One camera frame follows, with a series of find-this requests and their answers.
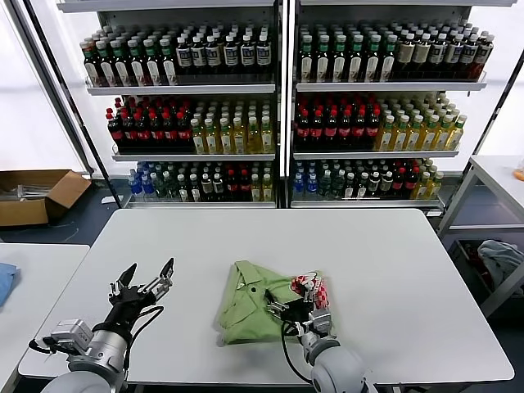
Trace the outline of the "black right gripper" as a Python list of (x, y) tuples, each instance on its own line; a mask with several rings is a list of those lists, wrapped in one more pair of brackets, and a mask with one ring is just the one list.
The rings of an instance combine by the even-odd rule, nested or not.
[(280, 318), (283, 324), (294, 325), (309, 321), (309, 314), (317, 304), (318, 286), (315, 282), (303, 282), (303, 300), (294, 300), (287, 303), (277, 301), (267, 304), (268, 312), (275, 318)]

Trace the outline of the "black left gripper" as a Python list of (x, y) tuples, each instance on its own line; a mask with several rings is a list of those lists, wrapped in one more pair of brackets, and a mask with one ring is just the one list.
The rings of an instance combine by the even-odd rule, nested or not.
[(132, 264), (119, 278), (110, 283), (108, 295), (111, 311), (105, 320), (93, 327), (93, 332), (108, 331), (121, 337), (130, 337), (131, 329), (138, 316), (148, 306), (157, 304), (174, 285), (174, 258), (170, 258), (159, 275), (146, 284), (141, 291), (139, 286), (131, 287), (137, 264)]

